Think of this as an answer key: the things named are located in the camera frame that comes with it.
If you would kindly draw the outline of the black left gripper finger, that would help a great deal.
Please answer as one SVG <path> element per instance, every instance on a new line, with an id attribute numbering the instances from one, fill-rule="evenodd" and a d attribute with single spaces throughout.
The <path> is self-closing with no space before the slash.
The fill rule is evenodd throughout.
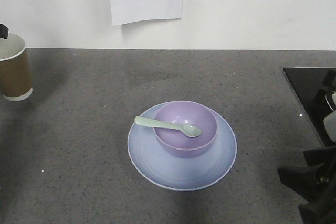
<path id="1" fill-rule="evenodd" d="M 9 34 L 9 29 L 4 24 L 0 24 L 0 38 L 7 39 Z"/>

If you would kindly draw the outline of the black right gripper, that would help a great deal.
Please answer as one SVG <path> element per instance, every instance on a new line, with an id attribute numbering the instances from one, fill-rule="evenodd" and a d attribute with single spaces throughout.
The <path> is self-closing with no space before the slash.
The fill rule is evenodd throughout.
<path id="1" fill-rule="evenodd" d="M 282 184 L 307 203 L 298 206 L 303 223 L 335 223 L 335 146 L 303 152 L 306 167 L 282 166 Z"/>

